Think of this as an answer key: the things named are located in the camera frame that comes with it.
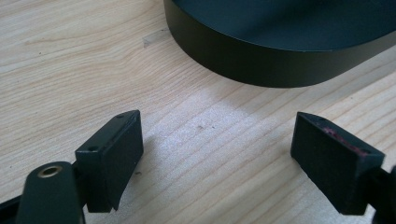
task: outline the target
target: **wooden table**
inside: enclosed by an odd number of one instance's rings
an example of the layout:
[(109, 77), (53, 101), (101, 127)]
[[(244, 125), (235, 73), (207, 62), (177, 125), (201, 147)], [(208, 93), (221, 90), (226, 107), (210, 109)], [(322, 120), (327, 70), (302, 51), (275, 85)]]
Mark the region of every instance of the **wooden table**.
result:
[(221, 77), (167, 30), (162, 0), (0, 3), (0, 202), (30, 171), (74, 161), (139, 109), (145, 154), (120, 210), (88, 223), (370, 223), (339, 215), (290, 157), (297, 111), (330, 119), (396, 163), (396, 48), (296, 89)]

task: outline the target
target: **black clamp jaw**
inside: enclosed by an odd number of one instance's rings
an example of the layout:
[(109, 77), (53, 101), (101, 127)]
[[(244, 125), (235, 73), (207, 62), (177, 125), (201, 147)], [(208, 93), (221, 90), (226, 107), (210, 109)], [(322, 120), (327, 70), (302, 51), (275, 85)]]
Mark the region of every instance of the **black clamp jaw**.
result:
[(23, 194), (0, 204), (0, 223), (85, 223), (89, 212), (118, 209), (143, 155), (138, 110), (119, 114), (76, 150), (73, 164), (42, 165), (30, 173)]
[(343, 215), (364, 215), (373, 223), (396, 223), (396, 166), (381, 169), (385, 154), (319, 116), (297, 114), (291, 156)]

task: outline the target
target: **brass screw hole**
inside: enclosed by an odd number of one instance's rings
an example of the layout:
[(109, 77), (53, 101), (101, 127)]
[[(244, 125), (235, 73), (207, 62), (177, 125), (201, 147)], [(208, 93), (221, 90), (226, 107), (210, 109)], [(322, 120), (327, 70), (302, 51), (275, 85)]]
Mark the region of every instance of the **brass screw hole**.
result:
[(42, 169), (38, 173), (38, 177), (40, 178), (48, 178), (54, 175), (59, 174), (62, 171), (62, 166), (49, 166), (47, 168)]

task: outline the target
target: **red residue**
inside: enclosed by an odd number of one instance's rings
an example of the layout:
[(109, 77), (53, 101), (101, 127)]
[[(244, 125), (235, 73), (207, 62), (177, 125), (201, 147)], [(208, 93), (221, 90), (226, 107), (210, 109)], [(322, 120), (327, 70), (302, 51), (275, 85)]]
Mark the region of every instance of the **red residue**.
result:
[(343, 138), (343, 136), (341, 136), (340, 134), (338, 134), (334, 129), (329, 128), (329, 127), (325, 127), (323, 128), (323, 131), (325, 133), (330, 134), (331, 136), (333, 136), (335, 139), (337, 139), (338, 141), (340, 141), (341, 143), (343, 143), (345, 146), (347, 146), (349, 149), (351, 149), (352, 151), (356, 152), (359, 156), (365, 157), (367, 156), (367, 152), (365, 152), (364, 150), (353, 146), (352, 144), (350, 144), (347, 140), (345, 140)]

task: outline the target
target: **black disc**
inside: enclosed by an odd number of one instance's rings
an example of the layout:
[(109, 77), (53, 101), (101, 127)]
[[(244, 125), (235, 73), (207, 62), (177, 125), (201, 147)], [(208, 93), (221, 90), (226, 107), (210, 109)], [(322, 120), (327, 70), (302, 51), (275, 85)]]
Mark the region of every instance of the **black disc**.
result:
[(392, 0), (164, 0), (176, 42), (212, 71), (266, 87), (317, 84), (396, 44)]

